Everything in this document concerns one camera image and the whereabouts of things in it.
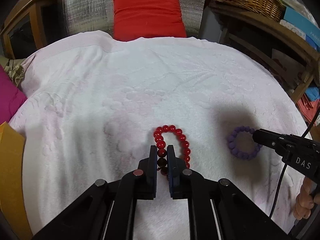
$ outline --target pink cushion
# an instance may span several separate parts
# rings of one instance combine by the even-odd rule
[[[0,124],[9,122],[26,100],[26,96],[11,82],[0,65]]]

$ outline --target black cable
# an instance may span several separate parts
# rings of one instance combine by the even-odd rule
[[[309,126],[307,127],[307,129],[305,130],[305,132],[301,135],[301,137],[305,137],[308,132],[310,132],[312,126],[314,125],[315,121],[317,120],[318,116],[319,116],[319,113],[320,113],[320,106],[318,107],[318,110],[316,111],[316,114],[315,116],[313,117],[311,123],[309,124]],[[272,215],[273,215],[273,212],[275,211],[275,208],[276,208],[276,204],[277,204],[277,199],[278,199],[278,195],[279,195],[279,190],[280,190],[280,186],[281,186],[281,182],[282,182],[282,179],[283,179],[283,175],[284,175],[284,172],[285,172],[285,169],[287,168],[287,164],[285,164],[282,168],[282,171],[281,171],[281,174],[280,174],[280,177],[279,177],[279,181],[278,181],[278,186],[277,186],[277,189],[276,189],[276,194],[275,194],[275,198],[273,200],[273,204],[272,204],[272,208],[271,208],[271,212],[270,212],[270,215],[269,217],[271,218]]]

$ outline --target red object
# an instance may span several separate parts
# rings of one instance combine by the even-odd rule
[[[320,106],[320,99],[316,101],[310,101],[306,94],[303,94],[303,96],[297,102],[297,105],[300,112],[304,115],[308,122],[311,123],[318,107]]]
[[[169,126],[167,126],[167,125],[164,125],[162,127],[162,129],[163,129],[164,132],[169,132]]]
[[[157,164],[159,167],[165,167],[167,165],[167,160],[165,158],[159,158]]]
[[[161,135],[161,132],[158,131],[158,130],[156,130],[156,131],[153,133],[153,137],[155,138],[155,137],[158,136],[158,135]]]
[[[181,147],[182,147],[182,148],[188,148],[189,145],[190,145],[190,143],[189,143],[188,141],[183,141],[183,142],[181,142]]]
[[[166,167],[167,163],[164,165],[164,161],[165,159],[162,159],[164,157],[166,157],[167,155],[167,151],[164,149],[165,147],[165,141],[163,140],[163,137],[161,135],[159,135],[158,133],[161,133],[160,130],[163,130],[163,132],[173,132],[176,136],[177,139],[179,141],[181,141],[181,147],[182,147],[182,152],[183,152],[183,159],[186,162],[186,166],[189,169],[190,168],[190,153],[191,150],[188,148],[189,147],[189,142],[186,141],[186,136],[184,134],[182,134],[182,130],[176,129],[176,127],[174,125],[164,125],[163,127],[157,127],[156,131],[153,133],[153,136],[155,137],[155,142],[156,142],[156,146],[159,149],[157,152],[157,155],[160,157],[160,159],[158,160],[157,164],[159,166],[158,170],[161,170],[161,174],[162,175],[167,175],[168,174],[168,168]]]
[[[158,141],[157,142],[157,148],[158,149],[163,149],[165,147],[165,142],[164,141]]]
[[[160,158],[164,158],[164,157],[166,157],[167,156],[167,151],[165,150],[165,149],[159,149],[158,150],[158,156],[160,157]]]
[[[179,141],[185,141],[185,140],[186,140],[186,136],[185,136],[184,134],[179,135],[179,136],[178,136],[178,140],[179,140]]]
[[[183,159],[186,163],[188,163],[190,161],[190,155],[185,155]]]
[[[160,170],[161,174],[166,176],[168,174],[168,168],[167,167],[162,167]]]
[[[174,125],[169,126],[169,132],[174,132],[176,130],[176,127]]]
[[[117,41],[137,38],[186,38],[179,0],[113,0]]]
[[[0,65],[0,125],[9,122],[26,100]]]
[[[163,128],[162,128],[161,126],[157,127],[156,130],[158,130],[158,131],[160,131],[160,132],[163,132]]]
[[[158,141],[163,141],[163,137],[161,135],[157,135],[155,137],[155,142],[158,142]]]
[[[189,155],[191,153],[191,150],[189,148],[183,149],[183,154],[184,155]]]
[[[176,136],[182,135],[182,130],[181,130],[180,128],[178,128],[178,129],[176,129],[176,131],[174,132],[174,134],[175,134]]]

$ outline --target human hand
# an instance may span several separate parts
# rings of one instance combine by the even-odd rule
[[[296,203],[293,208],[293,216],[298,220],[309,218],[314,204],[320,204],[320,193],[317,194],[314,199],[310,196],[311,185],[312,180],[304,177],[300,194],[296,197]]]

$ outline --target purple bead bracelet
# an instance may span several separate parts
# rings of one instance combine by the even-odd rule
[[[236,148],[236,142],[235,139],[240,132],[249,132],[250,134],[254,133],[254,129],[250,128],[249,126],[238,126],[236,127],[231,135],[228,136],[228,146],[231,151],[231,154],[235,157],[242,159],[242,160],[252,160],[254,157],[257,156],[258,152],[262,148],[261,144],[256,144],[254,147],[254,151],[252,153],[246,153],[243,151],[240,151],[238,148]]]

